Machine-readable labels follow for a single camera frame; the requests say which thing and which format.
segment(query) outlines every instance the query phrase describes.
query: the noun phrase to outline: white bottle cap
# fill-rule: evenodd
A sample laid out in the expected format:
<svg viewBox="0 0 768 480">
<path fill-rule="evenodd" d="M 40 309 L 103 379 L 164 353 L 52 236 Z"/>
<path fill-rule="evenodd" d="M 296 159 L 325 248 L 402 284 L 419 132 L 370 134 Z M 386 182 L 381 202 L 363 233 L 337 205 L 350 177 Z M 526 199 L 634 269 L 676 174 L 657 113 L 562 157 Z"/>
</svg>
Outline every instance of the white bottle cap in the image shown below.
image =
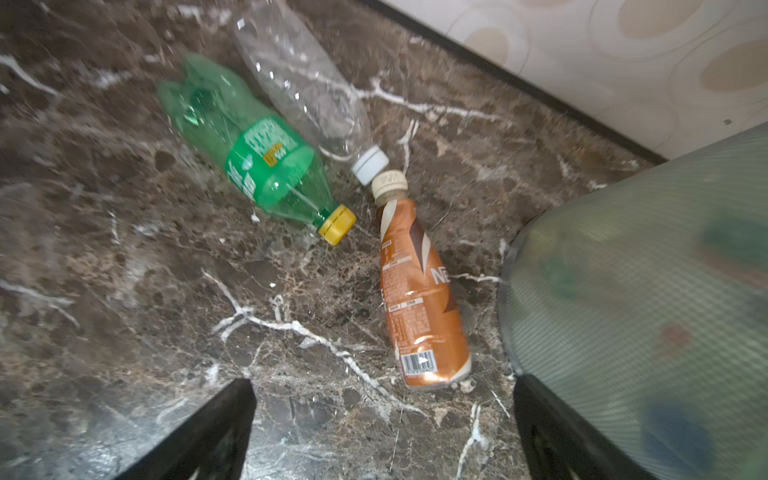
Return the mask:
<svg viewBox="0 0 768 480">
<path fill-rule="evenodd" d="M 361 184 L 367 185 L 387 165 L 389 165 L 389 158 L 379 145 L 375 145 L 360 155 L 352 166 L 352 173 Z"/>
<path fill-rule="evenodd" d="M 408 181 L 406 175 L 400 170 L 387 170 L 376 175 L 371 184 L 371 190 L 373 190 L 373 198 L 379 198 L 393 190 L 408 190 Z"/>
</svg>

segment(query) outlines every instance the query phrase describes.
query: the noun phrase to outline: green plastic bottle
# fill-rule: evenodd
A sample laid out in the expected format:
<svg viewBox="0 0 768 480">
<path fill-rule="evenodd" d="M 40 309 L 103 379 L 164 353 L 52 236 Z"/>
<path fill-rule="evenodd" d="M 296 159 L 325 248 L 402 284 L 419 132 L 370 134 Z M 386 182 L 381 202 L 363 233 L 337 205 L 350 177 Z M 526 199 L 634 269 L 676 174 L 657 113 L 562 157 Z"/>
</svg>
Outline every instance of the green plastic bottle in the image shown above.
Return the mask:
<svg viewBox="0 0 768 480">
<path fill-rule="evenodd" d="M 233 71 L 198 54 L 187 55 L 184 71 L 184 83 L 157 88 L 176 129 L 262 210 L 311 225 L 337 245 L 356 218 L 331 196 L 314 149 Z"/>
</svg>

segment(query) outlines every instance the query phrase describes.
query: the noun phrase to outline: white tiled wall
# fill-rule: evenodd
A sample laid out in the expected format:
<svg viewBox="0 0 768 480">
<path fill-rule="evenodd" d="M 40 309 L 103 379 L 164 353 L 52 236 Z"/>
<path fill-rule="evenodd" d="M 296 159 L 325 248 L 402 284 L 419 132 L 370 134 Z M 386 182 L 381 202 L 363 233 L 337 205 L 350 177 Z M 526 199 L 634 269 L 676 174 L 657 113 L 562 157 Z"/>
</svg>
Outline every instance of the white tiled wall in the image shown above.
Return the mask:
<svg viewBox="0 0 768 480">
<path fill-rule="evenodd" d="M 384 0 L 667 158 L 768 121 L 768 0 Z"/>
</svg>

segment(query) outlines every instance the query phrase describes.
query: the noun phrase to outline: orange bottle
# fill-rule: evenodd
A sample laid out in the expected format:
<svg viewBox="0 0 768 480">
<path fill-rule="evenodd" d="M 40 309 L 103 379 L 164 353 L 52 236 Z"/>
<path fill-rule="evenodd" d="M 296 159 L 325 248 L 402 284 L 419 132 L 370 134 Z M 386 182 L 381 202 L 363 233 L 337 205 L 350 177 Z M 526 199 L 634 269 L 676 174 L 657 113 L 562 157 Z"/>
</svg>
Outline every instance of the orange bottle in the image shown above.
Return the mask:
<svg viewBox="0 0 768 480">
<path fill-rule="evenodd" d="M 382 241 L 382 296 L 400 373 L 412 389 L 464 379 L 472 354 L 440 256 L 416 219 L 408 182 L 399 170 L 371 184 Z"/>
</svg>

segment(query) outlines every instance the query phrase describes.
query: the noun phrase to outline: marble floor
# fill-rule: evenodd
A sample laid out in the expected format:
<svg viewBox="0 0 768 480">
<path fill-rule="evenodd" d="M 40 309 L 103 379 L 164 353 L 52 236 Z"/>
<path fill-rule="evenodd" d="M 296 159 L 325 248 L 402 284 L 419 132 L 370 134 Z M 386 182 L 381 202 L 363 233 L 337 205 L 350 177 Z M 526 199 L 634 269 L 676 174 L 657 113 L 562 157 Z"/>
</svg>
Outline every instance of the marble floor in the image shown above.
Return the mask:
<svg viewBox="0 0 768 480">
<path fill-rule="evenodd" d="M 495 312 L 505 248 L 540 212 L 650 165 L 358 3 L 291 2 L 365 97 L 453 275 L 473 375 L 410 392 L 368 190 L 327 164 L 359 218 L 332 249 L 254 209 L 154 96 L 188 51 L 247 76 L 227 26 L 243 4 L 4 7 L 0 476 L 111 478 L 248 377 L 243 478 L 527 478 Z M 238 306 L 260 321 L 217 329 Z"/>
</svg>

